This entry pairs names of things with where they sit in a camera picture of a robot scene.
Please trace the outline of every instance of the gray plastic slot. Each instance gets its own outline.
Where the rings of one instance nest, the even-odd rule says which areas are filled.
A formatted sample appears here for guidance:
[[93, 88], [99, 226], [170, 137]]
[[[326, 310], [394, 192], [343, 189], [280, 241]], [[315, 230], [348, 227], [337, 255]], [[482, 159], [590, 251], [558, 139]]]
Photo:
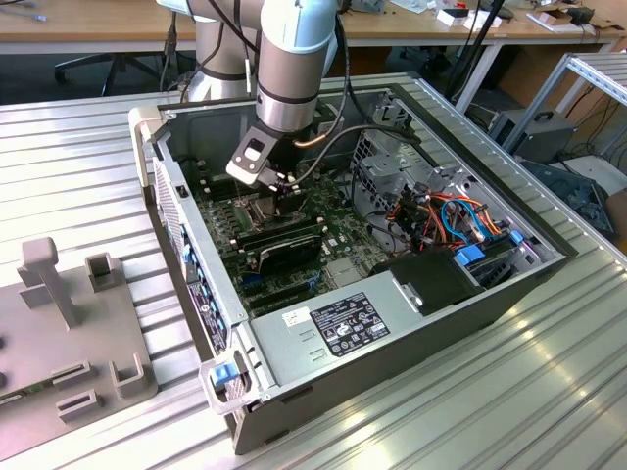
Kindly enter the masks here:
[[53, 370], [50, 375], [53, 379], [52, 385], [55, 389], [61, 391], [84, 380], [91, 379], [96, 375], [96, 371], [91, 367], [88, 360], [84, 360], [62, 369]]
[[121, 282], [121, 263], [101, 253], [85, 259], [85, 269], [94, 293], [116, 287]]
[[57, 402], [57, 416], [68, 423], [101, 406], [94, 389]]
[[120, 373], [113, 362], [109, 362], [109, 369], [111, 371], [111, 380], [114, 383], [118, 397], [125, 399], [138, 394], [148, 385], [148, 378], [144, 372], [144, 366], [141, 363], [141, 358], [137, 353], [133, 355], [135, 362], [135, 374], [121, 379]]

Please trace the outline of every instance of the motherboard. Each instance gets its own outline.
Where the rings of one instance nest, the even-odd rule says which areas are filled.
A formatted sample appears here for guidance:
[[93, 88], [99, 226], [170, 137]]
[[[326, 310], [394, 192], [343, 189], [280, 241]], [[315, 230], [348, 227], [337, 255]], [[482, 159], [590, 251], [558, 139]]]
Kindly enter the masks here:
[[252, 316], [359, 281], [397, 249], [382, 247], [343, 196], [345, 175], [319, 174], [314, 185], [279, 198], [231, 180], [226, 199], [196, 195], [222, 262]]

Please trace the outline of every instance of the power cable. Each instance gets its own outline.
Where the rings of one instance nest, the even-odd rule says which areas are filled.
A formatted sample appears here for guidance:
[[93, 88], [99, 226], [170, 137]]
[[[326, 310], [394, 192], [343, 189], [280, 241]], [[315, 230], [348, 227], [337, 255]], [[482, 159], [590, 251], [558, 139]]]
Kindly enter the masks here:
[[192, 73], [190, 74], [189, 78], [187, 79], [187, 83], [185, 83], [185, 87], [183, 88], [183, 91], [180, 94], [180, 102], [181, 103], [184, 101], [185, 93], [187, 93], [187, 90], [189, 89], [189, 85], [191, 84], [192, 80], [194, 79], [194, 76], [196, 76], [196, 73], [198, 73], [207, 64], [208, 61], [210, 61], [213, 57], [216, 56], [217, 51], [219, 51], [219, 48], [222, 45], [223, 34], [224, 34], [224, 23], [220, 23], [219, 24], [219, 32], [217, 33], [217, 44], [216, 44], [216, 47], [214, 48], [212, 53], [209, 56], [207, 56], [202, 63], [200, 63], [198, 66], [196, 66], [196, 69], [194, 69], [194, 71], [192, 71]]
[[290, 182], [285, 182], [282, 183], [281, 186], [286, 187], [286, 188], [292, 188], [294, 186], [297, 186], [299, 184], [301, 184], [305, 179], [307, 179], [308, 177], [310, 177], [315, 169], [320, 165], [320, 163], [322, 162], [322, 160], [324, 160], [324, 158], [326, 157], [326, 155], [329, 153], [329, 151], [331, 150], [331, 148], [333, 148], [333, 146], [343, 137], [345, 137], [348, 134], [351, 134], [353, 132], [357, 132], [357, 131], [362, 131], [362, 130], [383, 130], [386, 132], [391, 132], [391, 133], [396, 133], [399, 134], [407, 139], [413, 139], [414, 143], [419, 144], [420, 140], [413, 134], [411, 134], [410, 132], [407, 132], [406, 130], [403, 129], [399, 129], [397, 127], [390, 127], [387, 125], [379, 125], [379, 124], [360, 124], [360, 125], [354, 125], [353, 127], [348, 127], [340, 132], [338, 132], [337, 134], [335, 134], [335, 136], [328, 142], [328, 144], [326, 144], [326, 147], [324, 147], [324, 149], [322, 149], [322, 151], [318, 154], [317, 158], [315, 159], [315, 161], [313, 161], [313, 164], [308, 168], [307, 171], [305, 171], [305, 173], [303, 173], [301, 176], [299, 176], [298, 178], [296, 178], [294, 181], [290, 181]]
[[257, 46], [255, 46], [255, 44], [249, 41], [248, 38], [244, 35], [244, 32], [238, 29], [235, 24], [233, 24], [233, 22], [228, 18], [228, 16], [224, 13], [224, 11], [217, 5], [216, 0], [207, 0], [207, 1], [211, 4], [212, 7], [214, 7], [214, 10], [216, 10], [216, 13], [219, 15], [222, 22], [226, 23], [226, 25], [231, 29], [231, 31], [233, 31], [233, 34], [239, 37], [244, 42], [244, 44], [246, 44], [248, 47], [251, 48], [252, 51], [259, 54], [259, 49], [257, 48]]
[[315, 139], [312, 139], [308, 142], [300, 142], [294, 141], [294, 145], [299, 149], [305, 149], [308, 147], [312, 147], [315, 144], [326, 140], [329, 135], [335, 132], [335, 129], [340, 123], [342, 119], [342, 115], [344, 114], [344, 109], [346, 108], [346, 101], [349, 96], [349, 84], [351, 82], [351, 61], [349, 57], [349, 46], [348, 41], [346, 39], [346, 31], [344, 30], [344, 26], [342, 25], [342, 20], [339, 15], [335, 16], [335, 37], [337, 38], [338, 46], [341, 44], [344, 52], [344, 90], [342, 91], [342, 102], [340, 103], [340, 109], [337, 112], [337, 116], [331, 127], [321, 135], [318, 135]]

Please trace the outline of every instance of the power supply label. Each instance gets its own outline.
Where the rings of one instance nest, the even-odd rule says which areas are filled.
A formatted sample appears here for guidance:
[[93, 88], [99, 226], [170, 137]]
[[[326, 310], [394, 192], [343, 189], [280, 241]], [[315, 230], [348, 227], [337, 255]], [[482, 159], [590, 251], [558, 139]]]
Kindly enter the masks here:
[[310, 315], [331, 353], [337, 357], [390, 334], [363, 292], [313, 310]]

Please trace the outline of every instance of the blue drive bracket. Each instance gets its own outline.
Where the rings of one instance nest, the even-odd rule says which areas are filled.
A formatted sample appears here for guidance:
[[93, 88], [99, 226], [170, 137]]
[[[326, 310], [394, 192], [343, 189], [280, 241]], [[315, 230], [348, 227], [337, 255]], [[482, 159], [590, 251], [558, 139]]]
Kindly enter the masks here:
[[509, 239], [516, 245], [520, 245], [525, 237], [523, 237], [522, 233], [520, 233], [518, 230], [512, 230], [509, 232]]
[[211, 369], [209, 375], [214, 386], [221, 387], [226, 382], [230, 382], [239, 377], [239, 369], [234, 362], [227, 362], [226, 364], [218, 365]]
[[485, 258], [486, 255], [476, 245], [469, 245], [467, 247], [460, 248], [455, 255], [455, 259], [462, 266], [468, 266], [472, 262]]

